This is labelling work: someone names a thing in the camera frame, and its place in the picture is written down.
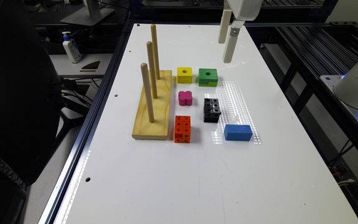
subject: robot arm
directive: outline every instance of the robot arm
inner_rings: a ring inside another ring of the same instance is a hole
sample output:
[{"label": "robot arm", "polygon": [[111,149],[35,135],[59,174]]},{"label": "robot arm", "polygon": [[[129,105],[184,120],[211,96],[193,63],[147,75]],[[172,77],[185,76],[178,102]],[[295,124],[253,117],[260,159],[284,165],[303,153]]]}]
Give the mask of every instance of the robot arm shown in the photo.
[{"label": "robot arm", "polygon": [[[223,53],[223,62],[230,63],[236,48],[237,38],[240,28],[246,21],[253,21],[259,14],[263,0],[224,0],[224,9],[221,19],[221,29],[219,31],[218,43],[223,44],[226,41],[227,30],[229,35]],[[234,14],[234,20],[229,27],[231,13]]]}]

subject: pink flower-shaped block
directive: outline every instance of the pink flower-shaped block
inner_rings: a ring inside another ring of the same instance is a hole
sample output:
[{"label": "pink flower-shaped block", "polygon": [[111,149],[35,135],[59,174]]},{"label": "pink flower-shaped block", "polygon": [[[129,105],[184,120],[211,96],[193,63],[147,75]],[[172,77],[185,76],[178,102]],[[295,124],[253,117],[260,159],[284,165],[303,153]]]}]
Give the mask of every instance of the pink flower-shaped block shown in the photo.
[{"label": "pink flower-shaped block", "polygon": [[180,91],[179,92],[179,105],[180,106],[191,106],[193,103],[193,97],[191,91]]}]

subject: white table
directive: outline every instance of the white table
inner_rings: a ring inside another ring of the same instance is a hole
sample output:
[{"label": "white table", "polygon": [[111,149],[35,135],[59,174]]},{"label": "white table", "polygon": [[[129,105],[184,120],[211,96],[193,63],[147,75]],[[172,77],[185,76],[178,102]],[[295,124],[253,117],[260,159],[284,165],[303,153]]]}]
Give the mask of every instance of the white table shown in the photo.
[{"label": "white table", "polygon": [[[204,123],[205,96],[219,88],[172,85],[170,138],[131,137],[147,62],[150,25],[134,26],[78,181],[71,182],[57,222],[78,223],[358,223],[288,101],[241,29],[233,61],[224,64],[218,26],[157,25],[160,68],[217,68],[258,134],[250,142],[225,141],[224,123]],[[193,91],[194,105],[177,95]],[[233,110],[226,108],[223,113]],[[190,115],[190,144],[172,141],[175,115]]]}]

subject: yellow block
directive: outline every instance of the yellow block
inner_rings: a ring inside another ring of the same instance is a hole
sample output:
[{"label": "yellow block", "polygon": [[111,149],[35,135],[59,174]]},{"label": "yellow block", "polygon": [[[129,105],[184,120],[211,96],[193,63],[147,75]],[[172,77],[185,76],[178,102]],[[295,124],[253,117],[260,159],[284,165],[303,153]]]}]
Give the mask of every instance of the yellow block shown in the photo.
[{"label": "yellow block", "polygon": [[193,71],[191,68],[178,67],[178,83],[193,83]]},{"label": "yellow block", "polygon": [[171,100],[172,71],[161,70],[157,80],[157,99],[152,99],[154,123],[149,122],[144,88],[140,94],[139,105],[132,131],[132,137],[140,140],[168,139],[169,106]]}]

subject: green block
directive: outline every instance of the green block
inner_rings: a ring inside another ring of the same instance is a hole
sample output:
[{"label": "green block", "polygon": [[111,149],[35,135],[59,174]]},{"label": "green block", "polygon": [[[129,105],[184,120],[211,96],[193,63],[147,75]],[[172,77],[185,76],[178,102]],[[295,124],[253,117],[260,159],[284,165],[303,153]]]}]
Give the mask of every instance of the green block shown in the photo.
[{"label": "green block", "polygon": [[208,82],[218,82],[218,71],[214,68],[200,68],[198,70],[199,80],[201,84]]},{"label": "green block", "polygon": [[208,84],[201,84],[199,83],[198,86],[210,86],[210,87],[216,87],[218,85],[218,82],[209,82]]}]

